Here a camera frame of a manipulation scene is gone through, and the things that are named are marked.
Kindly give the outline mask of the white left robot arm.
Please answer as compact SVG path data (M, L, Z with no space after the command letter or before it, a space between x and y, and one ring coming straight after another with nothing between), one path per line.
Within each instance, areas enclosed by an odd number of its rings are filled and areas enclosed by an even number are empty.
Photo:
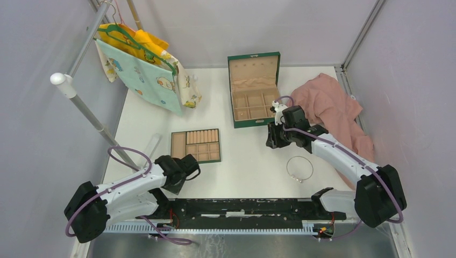
M201 170L191 154L181 159L163 155L121 180L97 186L90 181L82 183L64 210L66 234L86 243L125 220L150 215L162 219L170 209L164 191L177 195L196 171Z

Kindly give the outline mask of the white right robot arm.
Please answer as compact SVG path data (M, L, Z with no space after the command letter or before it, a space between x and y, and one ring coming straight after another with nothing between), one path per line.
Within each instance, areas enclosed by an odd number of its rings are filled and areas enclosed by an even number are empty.
M310 125L300 106L287 107L273 102L274 121L269 122L266 145L283 148L295 143L329 163L348 179L355 189L340 191L326 188L313 195L311 214L325 219L332 212L357 217L365 225L376 228L384 222L400 224L407 201L397 170L370 162L349 148L320 125Z

